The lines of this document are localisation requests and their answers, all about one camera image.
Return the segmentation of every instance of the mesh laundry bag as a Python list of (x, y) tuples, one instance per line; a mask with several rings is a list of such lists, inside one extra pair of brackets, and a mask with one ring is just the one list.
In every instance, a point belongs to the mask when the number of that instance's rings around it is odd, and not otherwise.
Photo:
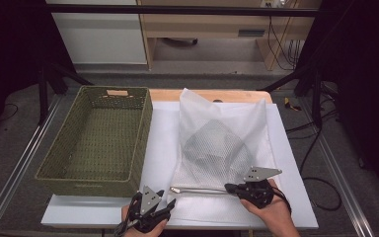
[(177, 199), (173, 218), (246, 223), (252, 215), (224, 185), (244, 183), (251, 166), (275, 168), (265, 100), (216, 104), (185, 89), (180, 98), (180, 142), (168, 201)]

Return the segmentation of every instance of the white table surface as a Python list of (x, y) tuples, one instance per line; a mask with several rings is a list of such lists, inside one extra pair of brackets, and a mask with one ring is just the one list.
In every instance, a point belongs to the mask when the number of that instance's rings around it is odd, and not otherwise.
[[(275, 104), (266, 105), (269, 139), (275, 165), (282, 170), (280, 188), (288, 197), (297, 228), (318, 228), (316, 216), (299, 175), (291, 147)], [(152, 124), (143, 166), (143, 185), (155, 192), (169, 189), (178, 147), (179, 102), (153, 102)], [(53, 195), (41, 224), (56, 228), (115, 228), (121, 219), (120, 210), (129, 204), (129, 197), (68, 197)], [(163, 200), (159, 207), (165, 206)], [(248, 223), (219, 223), (174, 219), (167, 229), (265, 229), (264, 223), (253, 218)]]

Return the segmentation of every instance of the green wicker basket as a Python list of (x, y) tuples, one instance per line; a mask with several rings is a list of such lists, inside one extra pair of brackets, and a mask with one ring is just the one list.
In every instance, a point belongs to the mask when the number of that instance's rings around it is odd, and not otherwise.
[(152, 112), (147, 88), (83, 86), (36, 179), (61, 196), (132, 197)]

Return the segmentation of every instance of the white cabinet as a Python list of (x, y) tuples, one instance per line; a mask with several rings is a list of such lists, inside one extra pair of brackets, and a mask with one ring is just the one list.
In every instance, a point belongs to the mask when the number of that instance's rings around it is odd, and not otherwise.
[[(48, 4), (136, 5), (135, 0), (46, 0)], [(137, 14), (53, 13), (74, 64), (147, 64)]]

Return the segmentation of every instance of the hand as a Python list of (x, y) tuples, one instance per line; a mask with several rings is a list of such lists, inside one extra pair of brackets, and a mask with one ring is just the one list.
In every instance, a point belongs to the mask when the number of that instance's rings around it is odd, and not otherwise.
[[(125, 220), (125, 217), (127, 216), (127, 213), (128, 213), (128, 208), (129, 208), (129, 205), (125, 205), (121, 208), (121, 221)], [(141, 233), (140, 231), (134, 228), (130, 228), (127, 230), (127, 232), (125, 232), (124, 237), (158, 237), (162, 233), (167, 222), (168, 221), (166, 219), (162, 220), (158, 225), (156, 225), (156, 227), (152, 231), (145, 234)]]
[[(274, 180), (269, 179), (268, 181), (276, 188)], [(294, 226), (287, 205), (280, 197), (273, 196), (272, 202), (262, 209), (257, 208), (245, 199), (241, 199), (241, 204), (248, 210), (248, 212), (257, 215), (265, 223), (269, 231), (275, 236), (300, 236)]]

